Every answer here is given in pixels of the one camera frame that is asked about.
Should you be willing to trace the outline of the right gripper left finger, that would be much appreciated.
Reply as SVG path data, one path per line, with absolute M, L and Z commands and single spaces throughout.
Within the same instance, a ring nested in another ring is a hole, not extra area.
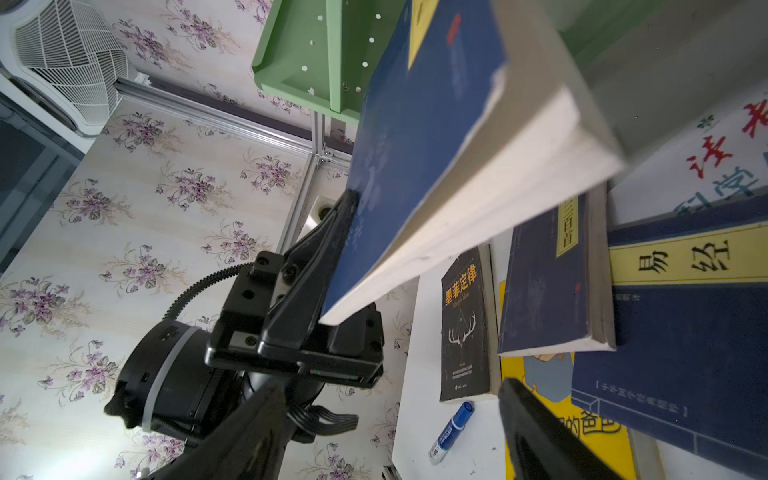
M 276 479 L 286 441 L 283 385 L 263 384 L 191 454 L 149 475 L 151 479 Z

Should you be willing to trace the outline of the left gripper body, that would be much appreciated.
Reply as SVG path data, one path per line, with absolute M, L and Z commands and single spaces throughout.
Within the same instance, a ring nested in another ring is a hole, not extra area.
M 384 373 L 382 316 L 370 303 L 335 326 L 319 322 L 320 283 L 260 252 L 243 267 L 205 353 L 211 367 L 374 387 Z

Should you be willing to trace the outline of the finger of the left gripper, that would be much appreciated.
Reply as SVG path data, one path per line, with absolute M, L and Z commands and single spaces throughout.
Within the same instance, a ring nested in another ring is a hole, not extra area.
M 281 299 L 270 307 L 258 352 L 298 350 L 320 317 L 330 281 L 357 209 L 359 194 L 347 189 L 322 221 L 283 256 L 278 277 Z

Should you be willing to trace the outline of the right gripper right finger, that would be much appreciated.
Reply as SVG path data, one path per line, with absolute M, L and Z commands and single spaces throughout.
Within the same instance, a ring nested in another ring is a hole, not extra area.
M 500 387 L 499 411 L 517 479 L 617 479 L 619 475 L 579 441 L 514 378 Z

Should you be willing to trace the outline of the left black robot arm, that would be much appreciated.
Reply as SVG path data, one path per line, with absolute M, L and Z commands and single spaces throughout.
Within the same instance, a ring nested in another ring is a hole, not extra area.
M 328 384 L 373 388 L 384 372 L 374 305 L 320 321 L 358 203 L 348 190 L 287 252 L 199 280 L 138 343 L 104 411 L 184 446 L 141 478 L 275 479 L 289 443 L 357 427 L 317 397 Z

